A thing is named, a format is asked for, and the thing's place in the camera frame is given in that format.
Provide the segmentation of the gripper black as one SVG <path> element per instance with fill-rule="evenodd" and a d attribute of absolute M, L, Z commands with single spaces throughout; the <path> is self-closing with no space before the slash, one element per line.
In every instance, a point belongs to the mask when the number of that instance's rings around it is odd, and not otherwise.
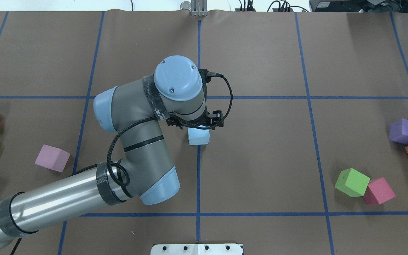
<path fill-rule="evenodd" d="M 187 127 L 199 130 L 214 130 L 217 126 L 224 126 L 225 119 L 220 110 L 212 113 L 204 110 L 201 116 L 193 120 L 185 120 L 184 117 L 185 115 L 171 112 L 169 118 L 166 119 L 166 123 L 168 126 L 177 126 L 180 129 Z"/>

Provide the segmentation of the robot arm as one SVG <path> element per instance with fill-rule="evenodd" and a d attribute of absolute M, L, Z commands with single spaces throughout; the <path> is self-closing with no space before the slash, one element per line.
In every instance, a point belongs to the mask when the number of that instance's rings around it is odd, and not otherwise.
<path fill-rule="evenodd" d="M 180 129 L 214 130 L 228 114 L 207 111 L 206 84 L 224 75 L 187 57 L 163 59 L 153 74 L 98 94 L 100 126 L 115 132 L 106 159 L 71 176 L 0 200 L 0 250 L 15 239 L 133 197 L 154 205 L 180 189 L 160 122 Z"/>

